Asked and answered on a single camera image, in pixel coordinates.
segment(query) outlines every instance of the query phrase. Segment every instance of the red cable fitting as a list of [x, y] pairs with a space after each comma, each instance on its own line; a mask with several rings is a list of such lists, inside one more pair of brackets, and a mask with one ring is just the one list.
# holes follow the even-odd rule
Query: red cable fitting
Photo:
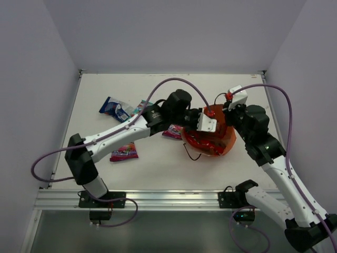
[[210, 118], [213, 118], [215, 116], [215, 112], [214, 111], [206, 112], [206, 115]]
[[225, 98], [226, 98], [227, 101], [228, 101], [228, 100], [232, 100], [232, 99], [233, 99], [232, 92], [226, 93], [226, 94], [225, 94]]

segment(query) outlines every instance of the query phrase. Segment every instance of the gray floor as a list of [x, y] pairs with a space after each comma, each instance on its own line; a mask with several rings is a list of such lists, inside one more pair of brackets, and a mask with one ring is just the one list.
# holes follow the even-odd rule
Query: gray floor
[[[87, 211], [44, 211], [32, 252], [241, 252], [229, 235], [229, 212], [140, 212], [117, 228], [89, 226]], [[115, 212], [109, 223], [131, 213]], [[263, 213], [254, 226], [271, 239], [272, 253], [296, 252], [283, 231]], [[247, 250], [261, 252], [266, 240], [234, 224], [237, 239]]]

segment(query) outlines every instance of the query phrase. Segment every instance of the orange basket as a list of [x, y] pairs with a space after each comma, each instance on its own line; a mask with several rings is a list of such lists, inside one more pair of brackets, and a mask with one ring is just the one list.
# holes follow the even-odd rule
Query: orange basket
[[236, 141], [236, 135], [234, 128], [226, 125], [222, 107], [221, 104], [210, 105], [215, 114], [214, 118], [217, 120], [214, 133], [182, 129], [181, 137], [188, 147], [197, 153], [214, 157], [225, 155], [232, 149]]

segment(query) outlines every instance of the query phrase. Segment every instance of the white table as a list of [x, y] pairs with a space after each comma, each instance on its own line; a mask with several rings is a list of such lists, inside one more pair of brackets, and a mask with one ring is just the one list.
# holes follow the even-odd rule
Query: white table
[[[221, 92], [229, 88], [262, 83], [259, 75], [227, 74], [83, 74], [72, 116], [64, 141], [79, 133], [82, 137], [100, 133], [119, 124], [114, 118], [100, 114], [98, 110], [108, 96], [136, 107], [145, 100], [152, 89], [169, 77], [181, 77], [194, 83], [210, 104]], [[176, 89], [184, 89], [192, 95], [192, 108], [204, 107], [199, 95], [189, 86], [178, 81], [164, 84], [151, 99], [166, 99]], [[271, 109], [265, 89], [248, 91], [247, 104], [258, 104], [270, 117], [270, 133], [277, 137]], [[110, 156], [103, 158], [96, 167], [111, 190], [221, 190], [252, 179], [264, 189], [276, 189], [274, 182], [247, 155], [244, 142], [237, 134], [233, 149], [223, 157], [206, 157], [192, 161], [186, 154], [183, 142], [164, 138], [161, 134], [135, 142], [139, 159], [111, 163]], [[69, 177], [71, 172], [60, 156], [55, 179]], [[53, 189], [81, 189], [74, 180], [54, 183]]]

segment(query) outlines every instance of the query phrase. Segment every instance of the pink snack package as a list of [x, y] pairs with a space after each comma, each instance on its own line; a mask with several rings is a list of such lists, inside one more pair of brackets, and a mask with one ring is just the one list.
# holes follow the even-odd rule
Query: pink snack package
[[120, 147], [111, 153], [110, 161], [118, 162], [124, 161], [130, 158], [138, 158], [135, 143], [130, 142], [127, 145]]
[[182, 140], [181, 130], [182, 130], [181, 126], [172, 124], [166, 131], [162, 133], [162, 135], [167, 136], [167, 137], [172, 137], [178, 140]]

